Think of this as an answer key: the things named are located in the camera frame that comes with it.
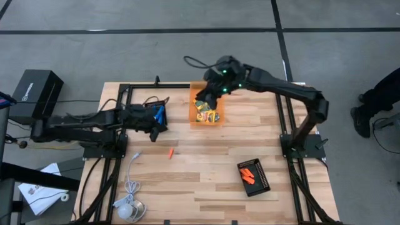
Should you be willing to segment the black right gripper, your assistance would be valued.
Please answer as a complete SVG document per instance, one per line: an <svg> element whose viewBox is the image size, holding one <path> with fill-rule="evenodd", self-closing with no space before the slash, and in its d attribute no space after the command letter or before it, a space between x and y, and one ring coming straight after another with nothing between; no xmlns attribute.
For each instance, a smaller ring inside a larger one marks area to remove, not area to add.
<svg viewBox="0 0 400 225"><path fill-rule="evenodd" d="M210 94L211 95L210 108L212 110L216 110L218 106L218 99L223 94L230 94L231 88L229 80L229 71L227 69L222 69L222 70L213 69L213 70L215 70L217 73L221 75L220 80L218 82L206 82L206 87L196 94L195 100L208 102Z"/></svg>

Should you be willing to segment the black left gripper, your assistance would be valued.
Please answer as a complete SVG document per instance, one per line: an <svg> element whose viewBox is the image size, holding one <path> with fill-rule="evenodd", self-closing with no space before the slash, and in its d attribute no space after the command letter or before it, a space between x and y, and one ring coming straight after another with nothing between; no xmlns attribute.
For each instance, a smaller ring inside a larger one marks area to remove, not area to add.
<svg viewBox="0 0 400 225"><path fill-rule="evenodd" d="M149 134L151 142L156 142L159 133L167 131L166 121L157 122L150 109L143 105L128 105L124 110L124 128Z"/></svg>

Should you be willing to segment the yellow green Crayola crayon box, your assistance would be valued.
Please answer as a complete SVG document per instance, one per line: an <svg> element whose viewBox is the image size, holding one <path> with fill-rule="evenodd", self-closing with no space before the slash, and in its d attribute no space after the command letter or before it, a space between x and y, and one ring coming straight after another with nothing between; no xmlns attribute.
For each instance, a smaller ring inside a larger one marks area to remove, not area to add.
<svg viewBox="0 0 400 225"><path fill-rule="evenodd" d="M216 111L203 111L196 114L196 122L215 123L217 121Z"/></svg>
<svg viewBox="0 0 400 225"><path fill-rule="evenodd" d="M198 100L193 100L194 106L199 112L204 112L204 111L209 111L210 107L207 102L204 101L198 101Z"/></svg>

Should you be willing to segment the orange translucent plastic bin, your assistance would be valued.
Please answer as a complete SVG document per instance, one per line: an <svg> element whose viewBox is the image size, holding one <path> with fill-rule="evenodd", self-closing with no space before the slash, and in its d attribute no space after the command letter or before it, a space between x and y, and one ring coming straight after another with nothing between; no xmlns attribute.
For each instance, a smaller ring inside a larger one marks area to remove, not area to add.
<svg viewBox="0 0 400 225"><path fill-rule="evenodd" d="M216 111L217 113L217 121L216 122L196 122L196 114L199 112L196 107L194 106L193 100L196 97L196 94L203 90L206 87L205 82L191 82L190 83L190 98L189 98L189 122L192 127L194 126L222 126L224 123L224 99L219 98L217 101L217 108L216 110L212 110L210 108L210 111Z"/></svg>

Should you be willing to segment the black plastic slotted basket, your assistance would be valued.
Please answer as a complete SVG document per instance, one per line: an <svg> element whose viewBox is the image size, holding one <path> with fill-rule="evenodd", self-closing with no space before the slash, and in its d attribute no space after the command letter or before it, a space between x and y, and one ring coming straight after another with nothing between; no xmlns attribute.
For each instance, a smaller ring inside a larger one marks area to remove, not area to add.
<svg viewBox="0 0 400 225"><path fill-rule="evenodd" d="M164 121L168 123L167 115L166 115L166 103L164 101L154 101L154 102L147 102L144 104L144 107L150 109L152 115L154 117L154 108L159 108L160 106L164 106Z"/></svg>
<svg viewBox="0 0 400 225"><path fill-rule="evenodd" d="M254 174L253 179L255 180L255 183L253 185L248 184L246 181L242 179L243 175L240 173L239 170L245 168L248 168ZM239 175L243 183L244 190L248 197L262 194L271 190L271 187L264 173L264 169L258 158L240 162L239 164L237 164L237 169L239 171Z"/></svg>

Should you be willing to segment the white round bulb lamp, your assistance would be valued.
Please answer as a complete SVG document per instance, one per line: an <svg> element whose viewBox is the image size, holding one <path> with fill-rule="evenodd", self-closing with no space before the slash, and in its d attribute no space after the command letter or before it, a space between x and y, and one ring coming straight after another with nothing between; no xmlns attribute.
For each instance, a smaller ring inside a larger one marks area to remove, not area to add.
<svg viewBox="0 0 400 225"><path fill-rule="evenodd" d="M146 206L141 201L134 200L119 206L117 214L128 223L136 223L145 215L146 210Z"/></svg>

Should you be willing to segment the black cardboard box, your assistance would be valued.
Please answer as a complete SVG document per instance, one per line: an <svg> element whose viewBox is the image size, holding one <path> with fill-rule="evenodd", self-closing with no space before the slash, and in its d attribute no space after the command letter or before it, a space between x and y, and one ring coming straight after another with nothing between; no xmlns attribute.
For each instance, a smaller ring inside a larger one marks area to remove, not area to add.
<svg viewBox="0 0 400 225"><path fill-rule="evenodd" d="M51 116L63 84L64 81L52 70L25 70L12 95L17 104L11 107L9 119L31 125Z"/></svg>

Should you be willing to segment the black desk bar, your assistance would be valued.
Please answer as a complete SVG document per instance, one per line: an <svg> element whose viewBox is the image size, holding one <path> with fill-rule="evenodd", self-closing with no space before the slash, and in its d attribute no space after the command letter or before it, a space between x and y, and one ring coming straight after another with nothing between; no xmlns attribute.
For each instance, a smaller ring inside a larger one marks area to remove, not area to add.
<svg viewBox="0 0 400 225"><path fill-rule="evenodd" d="M77 179L41 172L6 162L2 162L0 165L0 179L14 179L20 183L36 184L68 191L77 191L80 185L80 181Z"/></svg>

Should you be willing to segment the white paper sheets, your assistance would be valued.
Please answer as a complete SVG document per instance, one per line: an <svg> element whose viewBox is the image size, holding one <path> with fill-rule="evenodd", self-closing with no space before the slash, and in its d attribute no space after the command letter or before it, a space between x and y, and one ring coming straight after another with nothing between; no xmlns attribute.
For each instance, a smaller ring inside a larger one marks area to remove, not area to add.
<svg viewBox="0 0 400 225"><path fill-rule="evenodd" d="M21 183L18 188L35 216L41 215L68 193L68 190L28 183Z"/></svg>

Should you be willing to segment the black device with coloured screen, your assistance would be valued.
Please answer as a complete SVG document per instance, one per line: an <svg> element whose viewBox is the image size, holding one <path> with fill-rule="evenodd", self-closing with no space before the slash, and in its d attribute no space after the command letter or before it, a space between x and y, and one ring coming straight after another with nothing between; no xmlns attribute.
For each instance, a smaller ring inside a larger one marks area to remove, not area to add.
<svg viewBox="0 0 400 225"><path fill-rule="evenodd" d="M10 95L0 91L0 109L8 108L17 103L17 101Z"/></svg>

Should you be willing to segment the standing person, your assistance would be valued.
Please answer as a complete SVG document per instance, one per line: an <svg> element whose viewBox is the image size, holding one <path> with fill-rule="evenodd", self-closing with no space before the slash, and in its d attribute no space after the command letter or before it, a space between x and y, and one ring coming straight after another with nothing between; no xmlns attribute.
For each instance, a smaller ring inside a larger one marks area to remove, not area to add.
<svg viewBox="0 0 400 225"><path fill-rule="evenodd" d="M356 132L370 138L370 120L381 111L390 111L400 101L400 67L379 81L372 89L358 96L361 103L350 111Z"/></svg>

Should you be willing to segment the black aluminium table frame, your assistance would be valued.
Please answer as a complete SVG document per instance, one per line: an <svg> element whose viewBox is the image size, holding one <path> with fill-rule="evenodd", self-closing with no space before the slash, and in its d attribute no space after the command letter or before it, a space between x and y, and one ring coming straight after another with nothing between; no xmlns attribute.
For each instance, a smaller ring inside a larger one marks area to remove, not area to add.
<svg viewBox="0 0 400 225"><path fill-rule="evenodd" d="M142 103L167 99L168 130L151 142L147 134L129 131L119 176L102 206L91 217L95 224L122 224L113 202L126 195L127 179L139 182L135 197L147 206L142 224L290 224L315 214L291 184L279 137L306 117L304 104L274 94L238 90L225 96L222 126L189 122L187 82L107 82L100 105L113 99ZM174 154L169 159L169 150ZM271 190L248 197L237 164L258 158Z"/></svg>

